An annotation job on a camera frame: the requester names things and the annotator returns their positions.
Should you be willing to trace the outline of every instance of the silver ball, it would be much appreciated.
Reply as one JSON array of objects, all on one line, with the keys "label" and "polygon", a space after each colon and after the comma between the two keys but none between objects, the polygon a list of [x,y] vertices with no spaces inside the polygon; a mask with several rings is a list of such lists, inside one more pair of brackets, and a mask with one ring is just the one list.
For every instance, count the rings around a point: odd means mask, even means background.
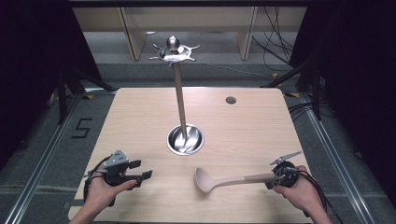
[{"label": "silver ball", "polygon": [[172,35],[166,40],[166,47],[168,47],[172,52],[175,52],[180,47],[180,41]]}]

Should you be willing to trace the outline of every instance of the small round object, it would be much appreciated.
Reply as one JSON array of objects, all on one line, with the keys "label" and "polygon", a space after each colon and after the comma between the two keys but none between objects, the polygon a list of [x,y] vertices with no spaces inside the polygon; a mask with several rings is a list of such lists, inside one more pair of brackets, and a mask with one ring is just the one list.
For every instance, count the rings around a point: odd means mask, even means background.
[{"label": "small round object", "polygon": [[229,105],[234,105],[236,103],[236,99],[233,96],[229,96],[225,98],[225,102],[227,102],[227,104]]},{"label": "small round object", "polygon": [[166,47],[168,47],[172,52],[176,52],[180,47],[180,41],[172,35],[166,40]]}]

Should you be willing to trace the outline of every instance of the wooden ladle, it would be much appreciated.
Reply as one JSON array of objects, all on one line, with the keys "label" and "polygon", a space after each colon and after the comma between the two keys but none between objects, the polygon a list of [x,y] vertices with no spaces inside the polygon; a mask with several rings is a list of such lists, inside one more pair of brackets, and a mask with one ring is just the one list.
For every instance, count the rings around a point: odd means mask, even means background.
[{"label": "wooden ladle", "polygon": [[202,192],[208,193],[213,188],[220,186],[248,183],[270,183],[273,181],[274,177],[274,174],[262,174],[213,179],[202,168],[197,168],[194,175],[194,182],[196,188]]}]

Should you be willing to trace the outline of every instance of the metal base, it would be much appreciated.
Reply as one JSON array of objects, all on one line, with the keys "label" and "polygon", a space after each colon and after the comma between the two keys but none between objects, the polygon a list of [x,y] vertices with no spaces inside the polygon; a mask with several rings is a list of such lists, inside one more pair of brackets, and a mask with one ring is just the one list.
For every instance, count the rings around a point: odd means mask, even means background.
[{"label": "metal base", "polygon": [[198,152],[204,145],[204,133],[196,126],[187,124],[187,137],[178,125],[168,134],[167,144],[169,149],[180,156],[190,156]]}]

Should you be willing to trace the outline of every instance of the hand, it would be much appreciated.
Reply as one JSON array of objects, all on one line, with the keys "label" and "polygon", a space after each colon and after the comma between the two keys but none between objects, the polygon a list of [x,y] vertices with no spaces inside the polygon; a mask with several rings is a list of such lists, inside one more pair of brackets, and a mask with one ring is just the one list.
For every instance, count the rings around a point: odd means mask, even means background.
[{"label": "hand", "polygon": [[96,173],[92,178],[85,203],[70,221],[70,224],[91,223],[119,193],[130,189],[135,184],[135,180],[130,180],[116,187],[111,187],[102,178],[102,174]]},{"label": "hand", "polygon": [[[304,166],[297,166],[297,169],[307,172]],[[291,188],[276,186],[274,191],[282,194],[294,207],[308,213],[314,223],[332,223],[324,211],[317,190],[304,177],[300,176]]]}]

